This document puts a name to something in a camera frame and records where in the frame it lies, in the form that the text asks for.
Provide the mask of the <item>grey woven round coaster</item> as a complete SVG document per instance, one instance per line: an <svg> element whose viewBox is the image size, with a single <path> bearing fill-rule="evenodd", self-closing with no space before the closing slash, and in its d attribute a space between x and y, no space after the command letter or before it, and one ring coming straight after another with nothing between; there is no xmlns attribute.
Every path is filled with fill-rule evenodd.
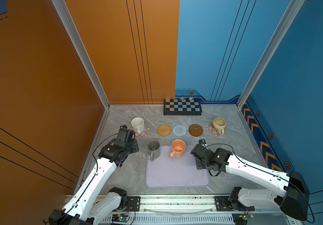
<svg viewBox="0 0 323 225"><path fill-rule="evenodd" d="M172 133L177 137L182 137L186 134L186 127L184 127L182 125L176 125L172 129Z"/></svg>

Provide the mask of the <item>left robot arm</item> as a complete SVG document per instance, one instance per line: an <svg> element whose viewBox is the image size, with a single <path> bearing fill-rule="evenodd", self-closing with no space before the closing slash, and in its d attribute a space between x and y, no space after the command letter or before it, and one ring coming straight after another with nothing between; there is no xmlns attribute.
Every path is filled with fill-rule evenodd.
<svg viewBox="0 0 323 225"><path fill-rule="evenodd" d="M121 126L117 137L101 148L94 168L77 193L62 210L54 210L44 224L97 225L112 211L128 211L127 191L121 188L112 188L98 203L95 200L111 174L130 154L138 151L135 132L126 125Z"/></svg>

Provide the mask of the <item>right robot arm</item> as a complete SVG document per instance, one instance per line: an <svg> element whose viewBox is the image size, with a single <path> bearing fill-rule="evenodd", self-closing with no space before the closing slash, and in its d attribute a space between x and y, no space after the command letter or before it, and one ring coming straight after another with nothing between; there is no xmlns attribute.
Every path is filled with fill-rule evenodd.
<svg viewBox="0 0 323 225"><path fill-rule="evenodd" d="M212 151L205 140L193 146L190 154L197 166L206 169L210 176L230 173L263 186L263 189L234 187L228 197L232 211L251 212L257 206L280 209L285 215L299 221L307 221L312 212L310 191L301 173L275 171L252 163L238 156L234 150L222 147Z"/></svg>

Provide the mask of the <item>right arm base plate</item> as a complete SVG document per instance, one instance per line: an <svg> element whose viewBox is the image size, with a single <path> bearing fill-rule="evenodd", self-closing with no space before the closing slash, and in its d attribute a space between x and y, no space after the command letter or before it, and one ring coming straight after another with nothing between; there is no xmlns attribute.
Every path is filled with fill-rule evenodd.
<svg viewBox="0 0 323 225"><path fill-rule="evenodd" d="M255 211L255 207L251 206L251 207L246 207L244 206L242 203L239 202L239 200L232 200L229 201L229 198L226 196L215 196L214 197L215 200L215 205L217 208L218 212L226 212L226 211Z"/></svg>

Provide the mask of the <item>yellow mug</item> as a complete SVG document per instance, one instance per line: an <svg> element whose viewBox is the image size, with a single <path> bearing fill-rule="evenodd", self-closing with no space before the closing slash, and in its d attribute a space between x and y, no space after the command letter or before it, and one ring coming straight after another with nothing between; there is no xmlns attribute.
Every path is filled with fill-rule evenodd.
<svg viewBox="0 0 323 225"><path fill-rule="evenodd" d="M212 121L212 128L215 132L223 136L225 134L226 120L220 117L215 118Z"/></svg>

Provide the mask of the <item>yellow rattan round coaster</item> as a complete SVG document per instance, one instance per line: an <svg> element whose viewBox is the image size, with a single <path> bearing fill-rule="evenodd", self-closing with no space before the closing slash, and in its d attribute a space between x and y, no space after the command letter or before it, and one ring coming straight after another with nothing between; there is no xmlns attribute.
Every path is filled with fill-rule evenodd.
<svg viewBox="0 0 323 225"><path fill-rule="evenodd" d="M168 136L170 133L172 132L172 129L169 125L167 124L162 124L160 125L158 128L157 128L157 133L160 135L160 136Z"/></svg>

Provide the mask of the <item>white mug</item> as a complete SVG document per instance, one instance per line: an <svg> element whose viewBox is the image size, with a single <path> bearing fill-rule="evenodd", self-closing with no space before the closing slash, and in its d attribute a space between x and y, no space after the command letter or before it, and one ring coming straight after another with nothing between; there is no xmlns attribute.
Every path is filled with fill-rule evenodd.
<svg viewBox="0 0 323 225"><path fill-rule="evenodd" d="M132 119L131 126L134 132L138 135L141 135L145 130L145 123L141 117L136 117Z"/></svg>

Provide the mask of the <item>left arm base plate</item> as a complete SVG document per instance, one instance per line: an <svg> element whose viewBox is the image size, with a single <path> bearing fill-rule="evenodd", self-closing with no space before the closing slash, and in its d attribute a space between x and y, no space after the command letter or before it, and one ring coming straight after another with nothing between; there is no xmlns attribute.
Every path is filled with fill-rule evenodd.
<svg viewBox="0 0 323 225"><path fill-rule="evenodd" d="M127 200L125 203L125 207L123 208L123 211L126 212L128 210L131 210L132 212L133 211L139 212L140 202L141 202L140 196L127 196Z"/></svg>

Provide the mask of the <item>pink flower coaster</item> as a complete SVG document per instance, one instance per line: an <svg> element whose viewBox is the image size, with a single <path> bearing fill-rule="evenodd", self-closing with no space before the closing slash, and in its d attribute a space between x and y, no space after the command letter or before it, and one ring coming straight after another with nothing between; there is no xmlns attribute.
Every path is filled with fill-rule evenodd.
<svg viewBox="0 0 323 225"><path fill-rule="evenodd" d="M213 128L213 126L212 126L212 121L210 121L210 122L205 126L205 130L206 130L207 132L209 132L209 133L210 133L210 135L211 135L212 137L218 137L218 136L220 136L220 134L219 134L217 131L215 131L215 130L214 130L214 128Z"/></svg>
<svg viewBox="0 0 323 225"><path fill-rule="evenodd" d="M148 137L148 132L150 131L150 127L145 126L144 131L139 135L138 133L135 134L136 139L145 139Z"/></svg>

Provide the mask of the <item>brown wooden round coaster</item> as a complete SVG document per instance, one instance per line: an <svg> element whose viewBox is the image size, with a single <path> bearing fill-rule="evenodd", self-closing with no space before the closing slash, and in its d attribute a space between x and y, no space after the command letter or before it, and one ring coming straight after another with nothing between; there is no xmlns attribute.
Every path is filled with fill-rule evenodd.
<svg viewBox="0 0 323 225"><path fill-rule="evenodd" d="M192 124L188 129L190 135L199 137L203 134L203 127L198 124Z"/></svg>

